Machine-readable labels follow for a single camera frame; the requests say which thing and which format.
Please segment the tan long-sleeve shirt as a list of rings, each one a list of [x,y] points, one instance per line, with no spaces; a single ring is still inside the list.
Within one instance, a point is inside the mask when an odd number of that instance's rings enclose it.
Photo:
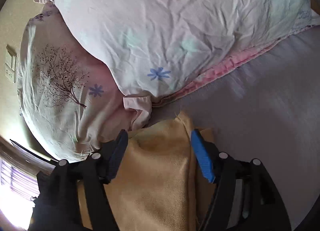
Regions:
[[[116,178],[104,186],[120,230],[196,230],[194,128],[181,112],[129,132]]]

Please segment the window with purple curtain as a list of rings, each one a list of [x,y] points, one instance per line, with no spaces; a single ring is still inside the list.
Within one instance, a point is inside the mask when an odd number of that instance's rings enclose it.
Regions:
[[[57,160],[19,143],[1,142],[1,229],[27,230],[40,194],[36,175],[52,172]]]

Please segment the lavender bed sheet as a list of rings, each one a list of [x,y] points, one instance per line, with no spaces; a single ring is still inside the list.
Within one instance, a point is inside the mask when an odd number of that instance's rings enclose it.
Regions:
[[[184,111],[211,128],[216,146],[238,160],[260,159],[296,228],[319,196],[319,27],[180,100],[152,111],[150,124]]]

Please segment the left floral pink pillow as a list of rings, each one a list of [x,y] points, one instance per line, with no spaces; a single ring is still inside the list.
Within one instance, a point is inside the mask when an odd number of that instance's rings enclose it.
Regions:
[[[56,159],[80,161],[149,120],[148,97],[129,98],[108,67],[73,37],[57,7],[47,3],[23,33],[17,92],[25,122]]]

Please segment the floral pink pillow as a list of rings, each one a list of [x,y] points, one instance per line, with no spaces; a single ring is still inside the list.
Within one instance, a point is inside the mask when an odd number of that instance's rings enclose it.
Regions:
[[[126,96],[157,101],[227,58],[319,24],[311,0],[35,0],[53,3]]]
[[[149,120],[148,97],[129,98],[108,67],[73,37],[57,7],[47,3],[23,33],[17,92],[25,122],[56,159],[80,161]]]

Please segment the right floral pink pillow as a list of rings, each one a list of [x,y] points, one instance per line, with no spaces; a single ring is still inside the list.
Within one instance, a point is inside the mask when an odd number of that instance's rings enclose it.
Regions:
[[[319,24],[311,0],[35,0],[53,3],[126,96],[157,101],[227,58]]]

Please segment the white wall switch panel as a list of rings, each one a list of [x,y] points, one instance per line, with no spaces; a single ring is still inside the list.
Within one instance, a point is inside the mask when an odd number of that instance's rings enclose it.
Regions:
[[[7,44],[5,53],[5,76],[11,82],[16,82],[16,59],[15,50]]]

